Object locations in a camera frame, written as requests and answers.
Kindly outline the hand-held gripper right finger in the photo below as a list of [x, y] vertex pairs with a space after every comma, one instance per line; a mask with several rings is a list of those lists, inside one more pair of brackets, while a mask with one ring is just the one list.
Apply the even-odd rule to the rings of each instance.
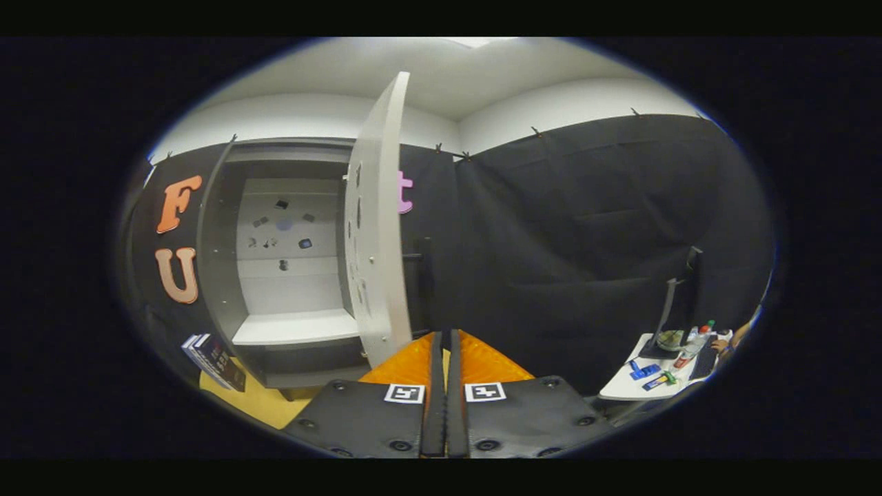
[[574, 454], [614, 431], [564, 378], [535, 377], [463, 330], [451, 332], [447, 455], [542, 458]]

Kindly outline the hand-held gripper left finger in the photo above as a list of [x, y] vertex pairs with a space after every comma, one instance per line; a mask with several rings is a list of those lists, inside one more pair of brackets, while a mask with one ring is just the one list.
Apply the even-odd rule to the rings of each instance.
[[444, 455], [444, 339], [429, 333], [361, 380], [331, 380], [283, 433], [328, 456]]

